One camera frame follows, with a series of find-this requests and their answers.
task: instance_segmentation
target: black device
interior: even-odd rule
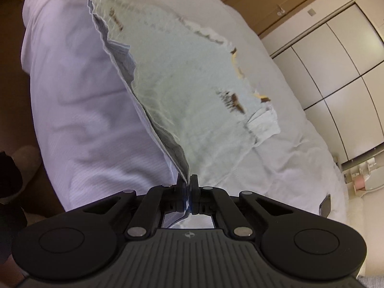
[[[161,228],[186,210],[215,228]],[[254,192],[199,187],[192,175],[188,191],[179,178],[31,225],[12,253],[29,274],[20,288],[358,288],[366,244],[341,223]]]
[[[331,213],[331,209],[332,209],[332,207],[331,207],[331,195],[328,195],[327,197],[324,198],[324,200],[320,204],[319,214],[322,217],[327,218],[328,215],[330,215],[330,213]]]

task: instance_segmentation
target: bed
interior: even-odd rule
[[[230,195],[252,190],[315,214],[330,194],[329,218],[345,222],[348,196],[341,174],[257,35],[219,0],[168,2],[244,49],[239,51],[243,72],[277,113],[281,132],[248,153],[217,186]],[[147,132],[105,51],[87,0],[25,0],[23,19],[22,67],[31,78],[35,131],[64,209],[128,188],[143,194],[175,183],[177,169]],[[166,225],[179,218],[168,218]],[[176,226],[207,224],[197,217]]]

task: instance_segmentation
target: brown stain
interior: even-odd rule
[[[242,114],[245,114],[245,110],[243,106],[239,102],[239,98],[235,93],[231,95],[231,100],[232,100],[232,106],[235,107],[238,111],[240,111]]]
[[[112,17],[113,21],[116,23],[116,25],[118,25],[119,27],[119,30],[122,31],[124,26],[123,24],[118,20],[116,14],[115,14],[115,10],[114,8],[111,7],[110,11],[109,11],[109,16]]]

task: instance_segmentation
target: light green cloth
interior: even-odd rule
[[[163,6],[90,1],[113,62],[185,178],[215,186],[280,132],[272,105],[238,77],[230,42]]]

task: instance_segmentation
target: circular pad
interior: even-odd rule
[[[326,255],[338,248],[339,239],[331,232],[313,228],[297,233],[294,243],[306,253]]]
[[[51,253],[65,253],[75,250],[84,242],[85,236],[74,228],[56,228],[44,233],[39,240],[40,246]]]

